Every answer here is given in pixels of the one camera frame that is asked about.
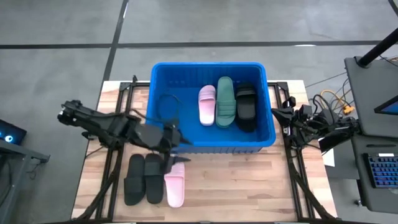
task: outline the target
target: green slipper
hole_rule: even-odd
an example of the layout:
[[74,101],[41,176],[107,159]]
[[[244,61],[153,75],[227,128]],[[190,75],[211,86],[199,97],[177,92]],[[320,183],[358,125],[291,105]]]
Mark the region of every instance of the green slipper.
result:
[[221,77],[217,84],[216,123],[227,128],[235,119],[236,100],[230,77]]

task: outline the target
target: black slipper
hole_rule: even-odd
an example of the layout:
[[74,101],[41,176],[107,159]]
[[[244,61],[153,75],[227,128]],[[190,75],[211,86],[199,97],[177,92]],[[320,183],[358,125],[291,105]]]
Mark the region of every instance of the black slipper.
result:
[[144,181],[145,159],[141,154],[134,154],[130,157],[127,177],[124,179],[124,203],[136,205],[145,196]]
[[257,95],[251,83],[242,83],[236,87],[236,125],[244,132],[256,130]]
[[163,159],[158,154],[148,154],[145,157],[145,183],[147,200],[149,203],[157,204],[163,199],[163,181],[162,172]]

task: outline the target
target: pink slipper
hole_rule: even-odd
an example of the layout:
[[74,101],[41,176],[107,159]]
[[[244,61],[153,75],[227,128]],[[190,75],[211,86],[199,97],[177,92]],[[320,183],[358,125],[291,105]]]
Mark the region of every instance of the pink slipper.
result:
[[185,195],[185,166],[178,162],[172,170],[164,175],[166,182],[167,202],[172,208],[179,208],[184,203]]
[[214,123],[216,106],[216,88],[212,85],[204,86],[199,91],[199,120],[202,125],[210,126]]

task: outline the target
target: blue plastic bin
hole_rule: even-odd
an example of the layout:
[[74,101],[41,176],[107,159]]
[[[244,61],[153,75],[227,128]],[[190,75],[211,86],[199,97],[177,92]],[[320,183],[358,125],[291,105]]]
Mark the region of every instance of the blue plastic bin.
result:
[[[257,91],[257,129],[241,131],[235,122],[228,128],[199,121],[198,94],[205,85],[217,88],[218,79],[230,77],[236,85],[251,82]],[[180,145],[175,153],[254,153],[275,141],[275,127],[267,87],[266,70],[256,62],[164,62],[152,69],[147,117],[167,120],[178,116],[179,128],[192,146]],[[147,124],[162,127],[148,120]]]

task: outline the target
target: computer screen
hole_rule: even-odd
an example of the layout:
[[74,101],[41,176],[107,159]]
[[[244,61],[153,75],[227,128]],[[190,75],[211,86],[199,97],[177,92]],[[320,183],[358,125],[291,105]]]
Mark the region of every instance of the computer screen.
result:
[[21,145],[22,140],[26,135],[26,131],[22,128],[5,122],[0,119],[0,139],[6,142]]
[[375,113],[398,115],[398,96],[374,109]]

